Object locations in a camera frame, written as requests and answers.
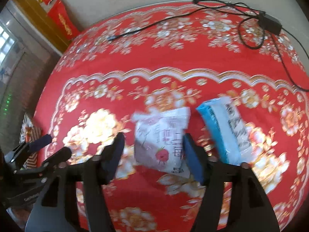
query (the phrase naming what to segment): table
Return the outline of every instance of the table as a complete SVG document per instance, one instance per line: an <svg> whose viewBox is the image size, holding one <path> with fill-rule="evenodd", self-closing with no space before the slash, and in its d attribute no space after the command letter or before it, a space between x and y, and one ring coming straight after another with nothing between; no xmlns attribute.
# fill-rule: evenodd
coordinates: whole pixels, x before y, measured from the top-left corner
<svg viewBox="0 0 309 232"><path fill-rule="evenodd" d="M111 144L118 132L126 146L114 179L103 186L117 231L189 231L205 188L137 165L134 160L135 111L191 108L188 132L208 153L209 134L196 107L228 95L246 123L254 149L251 162L271 201L281 230L308 193L308 97L288 80L269 35L261 49L243 46L237 33L241 16L199 11L113 42L107 37L196 9L189 2L169 2L130 10L97 23L79 35L56 65L39 100L35 119L54 136L40 161L69 146L70 163L86 161ZM250 45L262 31L255 20L241 27ZM295 80L309 80L284 33L276 37ZM82 184L77 188L81 224ZM229 210L226 183L219 228Z"/></svg>

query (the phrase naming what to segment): tissue packet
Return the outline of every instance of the tissue packet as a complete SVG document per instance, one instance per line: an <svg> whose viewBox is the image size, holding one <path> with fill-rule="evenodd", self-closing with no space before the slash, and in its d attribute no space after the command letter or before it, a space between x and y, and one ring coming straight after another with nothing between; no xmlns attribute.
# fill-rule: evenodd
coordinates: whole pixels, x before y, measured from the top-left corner
<svg viewBox="0 0 309 232"><path fill-rule="evenodd" d="M189 107L151 115L134 113L131 120L136 121L135 160L146 167L189 178L182 146L189 118Z"/></svg>
<svg viewBox="0 0 309 232"><path fill-rule="evenodd" d="M203 102L197 110L211 133L224 163L240 165L252 159L252 145L237 108L229 97Z"/></svg>

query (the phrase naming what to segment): blue and white package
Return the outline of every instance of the blue and white package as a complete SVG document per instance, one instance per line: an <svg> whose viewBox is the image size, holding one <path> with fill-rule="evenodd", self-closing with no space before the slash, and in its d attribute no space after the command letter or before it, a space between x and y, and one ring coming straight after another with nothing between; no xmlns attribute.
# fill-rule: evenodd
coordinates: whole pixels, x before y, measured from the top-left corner
<svg viewBox="0 0 309 232"><path fill-rule="evenodd" d="M222 162L233 165L251 162L252 145L248 133L229 97L205 101L197 110L216 143Z"/></svg>

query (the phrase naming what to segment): striped fabric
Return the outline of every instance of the striped fabric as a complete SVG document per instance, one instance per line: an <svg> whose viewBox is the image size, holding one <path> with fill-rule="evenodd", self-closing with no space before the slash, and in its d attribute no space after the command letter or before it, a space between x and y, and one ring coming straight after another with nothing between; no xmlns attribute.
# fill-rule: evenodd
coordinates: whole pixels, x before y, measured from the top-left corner
<svg viewBox="0 0 309 232"><path fill-rule="evenodd" d="M26 127L31 127L31 134L30 134L30 142L35 141L36 139L41 137L42 129L39 127L34 126L30 117L25 114L23 119L23 124L20 131L20 143L25 141L25 134L26 134ZM37 153L33 153L29 156L26 160L24 167L26 169L36 168L37 167Z"/></svg>

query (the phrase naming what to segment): red strawberry cartoon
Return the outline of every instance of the red strawberry cartoon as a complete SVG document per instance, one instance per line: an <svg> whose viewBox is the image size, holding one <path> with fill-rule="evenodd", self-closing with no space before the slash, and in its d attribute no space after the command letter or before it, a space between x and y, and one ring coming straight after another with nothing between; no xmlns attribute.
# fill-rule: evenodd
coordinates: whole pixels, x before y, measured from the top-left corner
<svg viewBox="0 0 309 232"><path fill-rule="evenodd" d="M159 164L162 161L164 164L168 161L168 150L161 148L155 154L156 158L159 160Z"/></svg>

